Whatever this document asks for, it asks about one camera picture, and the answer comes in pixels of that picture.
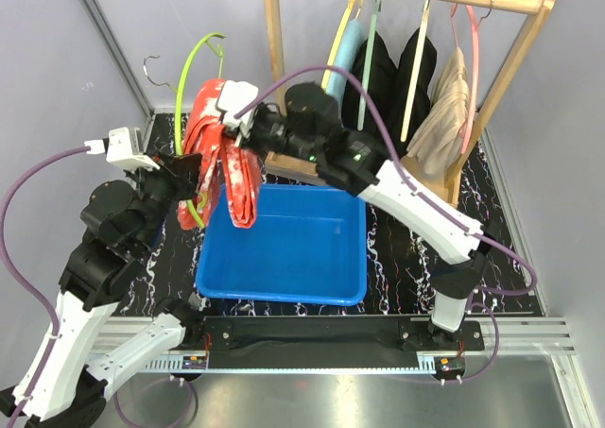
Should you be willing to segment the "red white patterned trousers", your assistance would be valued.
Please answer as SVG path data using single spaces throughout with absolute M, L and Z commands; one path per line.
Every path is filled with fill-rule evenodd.
M 249 229 L 257 218 L 262 185 L 258 157 L 250 150 L 235 145 L 235 139 L 223 134 L 224 125 L 216 102 L 223 84 L 222 78 L 204 82 L 182 126 L 183 155 L 202 155 L 198 193 L 181 201 L 177 218 L 184 230 L 205 228 L 226 195 L 227 209 L 233 225 Z

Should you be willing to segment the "green plastic hanger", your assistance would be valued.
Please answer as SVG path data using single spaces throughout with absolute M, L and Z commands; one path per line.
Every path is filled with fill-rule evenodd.
M 180 80 L 179 80 L 179 84 L 177 87 L 173 87 L 168 82 L 162 82 L 162 83 L 156 82 L 150 76 L 148 69 L 147 69 L 147 61 L 148 60 L 158 60 L 160 58 L 159 55 L 148 55 L 148 56 L 144 57 L 144 59 L 143 59 L 143 73 L 146 76 L 147 81 L 156 87 L 162 87 L 162 86 L 168 87 L 176 95 L 175 109 L 174 109 L 174 117 L 175 117 L 174 144 L 175 144 L 175 150 L 176 150 L 176 153 L 178 156 L 183 155 L 183 149 L 182 149 L 182 102 L 184 99 L 186 81 L 188 79 L 189 71 L 191 69 L 191 66 L 194 62 L 194 59 L 195 59 L 197 53 L 200 51 L 200 49 L 204 45 L 206 45 L 211 49 L 211 51 L 219 59 L 217 74 L 218 74 L 218 77 L 221 77 L 222 71 L 223 71 L 224 60 L 225 60 L 224 49 L 220 43 L 213 44 L 213 43 L 211 43 L 211 40 L 212 39 L 223 40 L 225 38 L 226 38 L 226 36 L 224 34 L 218 33 L 218 32 L 213 32 L 213 33 L 209 33 L 209 34 L 205 35 L 202 39 L 200 39 L 196 43 L 196 45 L 190 51 L 190 53 L 185 61 L 185 64 L 183 65 L 183 67 L 181 69 Z

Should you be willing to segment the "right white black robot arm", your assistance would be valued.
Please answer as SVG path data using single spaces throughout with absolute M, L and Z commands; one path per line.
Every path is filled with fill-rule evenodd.
M 491 250 L 480 239 L 483 225 L 402 175 L 400 163 L 369 133 L 343 127 L 337 101 L 318 84 L 296 84 L 285 99 L 285 112 L 265 102 L 246 112 L 243 147 L 306 160 L 328 185 L 361 198 L 421 236 L 441 258 L 430 278 L 435 296 L 424 344 L 458 348 L 467 302 Z

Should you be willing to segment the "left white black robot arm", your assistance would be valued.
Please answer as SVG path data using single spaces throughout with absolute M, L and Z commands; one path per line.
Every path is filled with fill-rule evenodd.
M 199 154 L 144 154 L 128 181 L 97 186 L 80 218 L 86 226 L 50 303 L 2 259 L 18 283 L 40 301 L 51 323 L 30 370 L 1 392 L 1 412 L 12 426 L 90 427 L 119 388 L 165 351 L 195 348 L 203 339 L 201 312 L 185 300 L 166 300 L 143 331 L 94 362 L 89 353 L 101 328 L 125 297 L 155 248 L 171 205 L 198 188 Z

